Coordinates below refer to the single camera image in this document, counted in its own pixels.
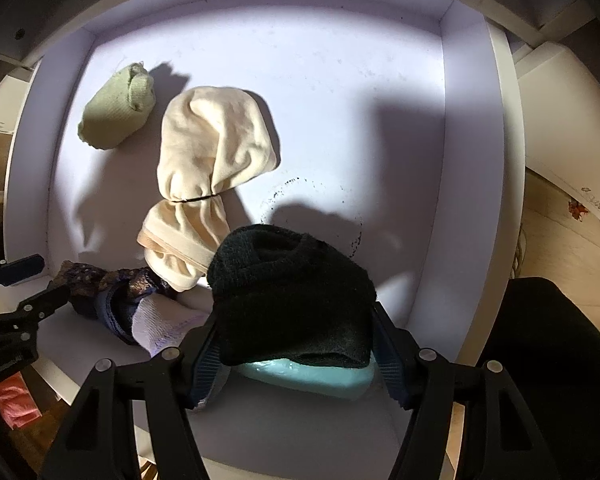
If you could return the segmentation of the white cabinet panel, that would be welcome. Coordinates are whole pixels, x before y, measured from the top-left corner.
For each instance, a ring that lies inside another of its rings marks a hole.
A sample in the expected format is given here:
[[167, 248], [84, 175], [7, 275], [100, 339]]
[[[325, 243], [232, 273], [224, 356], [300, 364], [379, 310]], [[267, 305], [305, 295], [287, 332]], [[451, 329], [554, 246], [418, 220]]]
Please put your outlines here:
[[554, 42], [533, 49], [515, 68], [527, 167], [600, 220], [600, 84]]

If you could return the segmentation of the cream tied cloth bundle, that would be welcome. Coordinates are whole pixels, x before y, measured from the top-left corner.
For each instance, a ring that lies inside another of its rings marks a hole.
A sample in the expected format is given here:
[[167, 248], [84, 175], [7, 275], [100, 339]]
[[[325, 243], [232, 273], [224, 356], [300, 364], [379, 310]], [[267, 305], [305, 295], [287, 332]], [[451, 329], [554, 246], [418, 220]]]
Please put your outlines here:
[[151, 270], [177, 292], [193, 288], [230, 234], [222, 194], [276, 165], [268, 127], [247, 92], [197, 87], [173, 98], [161, 123], [161, 200], [137, 234]]

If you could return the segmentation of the dark navy patterned cloth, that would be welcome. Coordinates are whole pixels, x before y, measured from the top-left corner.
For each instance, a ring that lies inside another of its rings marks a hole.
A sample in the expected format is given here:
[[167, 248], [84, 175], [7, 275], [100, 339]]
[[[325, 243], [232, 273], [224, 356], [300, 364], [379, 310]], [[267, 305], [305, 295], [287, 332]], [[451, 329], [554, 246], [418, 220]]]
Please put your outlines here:
[[149, 266], [106, 271], [66, 260], [47, 288], [59, 286], [67, 287], [69, 304], [77, 314], [98, 321], [129, 346], [137, 346], [132, 317], [140, 300], [151, 294], [176, 297], [176, 291]]

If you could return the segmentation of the lavender sock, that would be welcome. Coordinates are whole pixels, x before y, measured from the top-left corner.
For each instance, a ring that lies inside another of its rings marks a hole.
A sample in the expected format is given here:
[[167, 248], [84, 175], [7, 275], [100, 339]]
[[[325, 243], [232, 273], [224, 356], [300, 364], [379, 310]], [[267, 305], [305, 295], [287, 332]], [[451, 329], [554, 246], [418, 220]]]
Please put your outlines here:
[[150, 356], [156, 356], [165, 348], [178, 347], [209, 315], [209, 309], [186, 307], [167, 296], [151, 294], [140, 300], [132, 316], [132, 336]]

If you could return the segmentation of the black knit cloth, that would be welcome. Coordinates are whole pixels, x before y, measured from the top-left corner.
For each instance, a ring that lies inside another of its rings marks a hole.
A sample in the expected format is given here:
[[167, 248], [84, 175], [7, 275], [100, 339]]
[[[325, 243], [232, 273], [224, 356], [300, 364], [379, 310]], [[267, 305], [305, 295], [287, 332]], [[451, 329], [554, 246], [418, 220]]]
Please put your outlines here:
[[367, 315], [376, 302], [367, 272], [308, 233], [254, 224], [230, 233], [207, 281], [228, 366], [287, 359], [364, 368]]

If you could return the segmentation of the green rolled sock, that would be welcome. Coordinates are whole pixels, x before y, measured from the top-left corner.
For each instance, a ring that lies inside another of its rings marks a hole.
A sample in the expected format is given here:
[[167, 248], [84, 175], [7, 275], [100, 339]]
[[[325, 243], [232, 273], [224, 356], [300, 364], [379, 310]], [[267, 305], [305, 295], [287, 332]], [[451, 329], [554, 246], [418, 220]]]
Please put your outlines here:
[[154, 77], [142, 63], [113, 74], [84, 108], [78, 137], [98, 150], [116, 148], [140, 130], [156, 104]]

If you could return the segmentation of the light blue soft item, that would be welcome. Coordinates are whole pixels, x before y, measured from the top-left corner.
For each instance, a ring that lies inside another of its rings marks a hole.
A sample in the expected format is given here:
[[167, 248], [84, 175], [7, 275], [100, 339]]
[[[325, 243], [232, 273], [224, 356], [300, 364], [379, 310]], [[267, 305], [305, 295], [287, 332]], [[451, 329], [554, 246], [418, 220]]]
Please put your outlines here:
[[276, 359], [238, 365], [233, 370], [270, 386], [356, 400], [374, 382], [376, 368], [374, 358], [370, 358], [368, 365], [362, 368], [313, 366], [288, 359]]

